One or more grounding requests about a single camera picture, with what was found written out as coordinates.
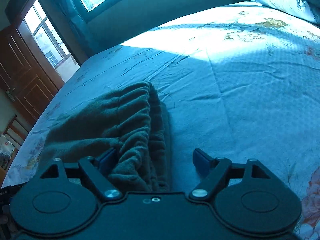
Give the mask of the dark green pants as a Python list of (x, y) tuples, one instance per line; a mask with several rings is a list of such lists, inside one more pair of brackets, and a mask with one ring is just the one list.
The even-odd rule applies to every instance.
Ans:
[(60, 158), (75, 163), (116, 150), (108, 180), (123, 192), (168, 192), (165, 108), (150, 82), (139, 82), (91, 100), (61, 115), (50, 129), (39, 156), (38, 172)]

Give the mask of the wooden chair by door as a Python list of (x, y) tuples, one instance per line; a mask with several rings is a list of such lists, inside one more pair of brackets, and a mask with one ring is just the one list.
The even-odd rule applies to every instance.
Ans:
[(20, 149), (29, 131), (15, 114), (2, 133), (17, 149)]

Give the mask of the wooden side table with clutter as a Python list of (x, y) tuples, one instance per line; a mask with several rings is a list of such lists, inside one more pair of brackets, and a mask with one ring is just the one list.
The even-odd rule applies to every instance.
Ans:
[(1, 153), (0, 153), (0, 165), (1, 165), (0, 183), (1, 183), (1, 186), (3, 185), (3, 181), (6, 178), (7, 172), (9, 170), (13, 160), (15, 159), (17, 153), (18, 153), (18, 149), (16, 147), (15, 147), (15, 150), (14, 150), (10, 159), (1, 158)]

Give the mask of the white plastic bag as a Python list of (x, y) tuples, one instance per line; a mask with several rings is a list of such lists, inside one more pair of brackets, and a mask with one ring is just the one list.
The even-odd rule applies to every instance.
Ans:
[(0, 137), (1, 158), (10, 159), (14, 150), (15, 150), (15, 146), (4, 135), (1, 134), (1, 137)]

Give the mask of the floral light blue bed sheet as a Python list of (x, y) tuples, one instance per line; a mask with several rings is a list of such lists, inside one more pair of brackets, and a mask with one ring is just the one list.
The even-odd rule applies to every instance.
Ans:
[(35, 174), (64, 116), (141, 81), (168, 110), (175, 190), (199, 182), (195, 148), (258, 159), (302, 199), (299, 236), (319, 239), (319, 27), (256, 2), (175, 19), (89, 58), (32, 128), (4, 186)]

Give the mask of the brown wooden door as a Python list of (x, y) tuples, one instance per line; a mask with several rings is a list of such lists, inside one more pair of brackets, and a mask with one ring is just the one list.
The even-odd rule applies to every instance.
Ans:
[(30, 125), (58, 92), (13, 26), (1, 30), (1, 88)]

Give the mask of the far room window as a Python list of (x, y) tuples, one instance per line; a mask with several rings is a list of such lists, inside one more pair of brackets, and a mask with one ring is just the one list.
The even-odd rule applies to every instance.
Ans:
[(27, 12), (24, 22), (53, 68), (56, 69), (70, 57), (66, 45), (53, 27), (38, 0), (33, 3)]

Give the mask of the teal curtain left of window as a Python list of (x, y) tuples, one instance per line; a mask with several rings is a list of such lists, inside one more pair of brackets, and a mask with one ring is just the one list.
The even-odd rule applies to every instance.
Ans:
[(67, 23), (67, 29), (87, 56), (99, 53), (100, 44), (89, 30), (74, 0), (39, 0), (39, 3), (54, 25), (58, 24), (59, 17)]

